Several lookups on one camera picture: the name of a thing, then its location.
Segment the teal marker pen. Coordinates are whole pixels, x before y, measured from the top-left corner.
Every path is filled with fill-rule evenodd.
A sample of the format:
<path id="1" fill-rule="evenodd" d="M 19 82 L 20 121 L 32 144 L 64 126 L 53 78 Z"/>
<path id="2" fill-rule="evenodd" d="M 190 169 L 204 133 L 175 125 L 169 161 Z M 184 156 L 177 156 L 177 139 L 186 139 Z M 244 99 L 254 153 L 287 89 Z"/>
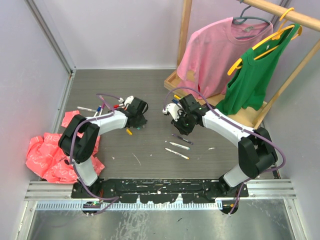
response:
<path id="1" fill-rule="evenodd" d="M 190 147 L 188 146 L 185 146 L 185 145 L 182 145 L 182 144 L 178 144 L 178 143 L 175 143 L 175 142 L 168 142 L 169 144 L 171 144 L 172 146 L 175 146 L 175 147 L 178 147 L 178 148 L 181 148 L 181 149 L 184 149 L 184 150 L 190 150 Z"/>

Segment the yellow pen cap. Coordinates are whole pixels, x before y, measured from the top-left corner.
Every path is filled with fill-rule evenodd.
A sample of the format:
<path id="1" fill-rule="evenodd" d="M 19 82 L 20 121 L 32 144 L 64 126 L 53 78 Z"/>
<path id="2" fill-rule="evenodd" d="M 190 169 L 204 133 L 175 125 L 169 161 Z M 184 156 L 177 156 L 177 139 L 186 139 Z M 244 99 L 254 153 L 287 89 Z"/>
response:
<path id="1" fill-rule="evenodd" d="M 130 130 L 130 129 L 126 129 L 126 132 L 127 132 L 130 136 L 132 136 L 132 135 L 133 135 L 133 133 L 131 132 L 131 130 Z"/>

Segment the yellow marker pen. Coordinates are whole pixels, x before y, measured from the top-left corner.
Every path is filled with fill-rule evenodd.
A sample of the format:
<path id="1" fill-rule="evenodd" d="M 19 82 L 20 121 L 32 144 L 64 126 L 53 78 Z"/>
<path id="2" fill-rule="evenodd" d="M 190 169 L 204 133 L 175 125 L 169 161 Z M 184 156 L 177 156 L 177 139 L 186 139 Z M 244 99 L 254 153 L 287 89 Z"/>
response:
<path id="1" fill-rule="evenodd" d="M 188 157 L 188 156 L 185 156 L 185 155 L 183 155 L 183 154 L 181 154 L 181 153 L 179 153 L 179 152 L 177 152 L 177 151 L 174 151 L 174 150 L 172 150 L 172 149 L 169 149 L 169 148 L 164 148 L 166 151 L 168 151 L 168 152 L 170 152 L 170 153 L 173 153 L 173 154 L 175 154 L 175 155 L 177 155 L 177 156 L 179 156 L 179 157 L 181 157 L 181 158 L 184 158 L 184 159 L 186 159 L 186 160 L 189 160 L 190 158 Z"/>

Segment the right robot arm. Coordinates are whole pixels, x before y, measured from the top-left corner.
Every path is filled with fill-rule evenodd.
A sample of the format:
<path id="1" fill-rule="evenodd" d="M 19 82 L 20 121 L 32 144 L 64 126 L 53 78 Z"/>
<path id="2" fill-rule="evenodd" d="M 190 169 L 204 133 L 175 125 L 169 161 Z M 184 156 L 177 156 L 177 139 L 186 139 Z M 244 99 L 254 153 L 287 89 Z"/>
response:
<path id="1" fill-rule="evenodd" d="M 237 147 L 237 164 L 218 179 L 219 191 L 225 197 L 231 197 L 239 184 L 255 179 L 278 161 L 275 146 L 265 128 L 254 129 L 239 124 L 210 104 L 201 105 L 192 94 L 177 103 L 167 104 L 162 113 L 172 117 L 171 124 L 182 135 L 189 135 L 199 125 Z"/>

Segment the purple marker pen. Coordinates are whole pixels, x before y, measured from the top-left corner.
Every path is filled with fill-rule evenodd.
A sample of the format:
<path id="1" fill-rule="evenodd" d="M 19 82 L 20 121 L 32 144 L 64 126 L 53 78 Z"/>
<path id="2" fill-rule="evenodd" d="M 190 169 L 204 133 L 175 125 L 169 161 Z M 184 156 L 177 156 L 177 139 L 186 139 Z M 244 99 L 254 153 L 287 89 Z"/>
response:
<path id="1" fill-rule="evenodd" d="M 179 135 L 177 135 L 177 134 L 172 133 L 171 135 L 172 135 L 173 137 L 177 138 L 177 139 L 180 139 L 180 140 L 182 140 L 182 141 L 190 144 L 190 145 L 193 145 L 193 144 L 194 144 L 192 141 L 190 141 L 190 140 L 188 140 L 188 139 L 185 139 L 184 137 L 179 136 Z"/>

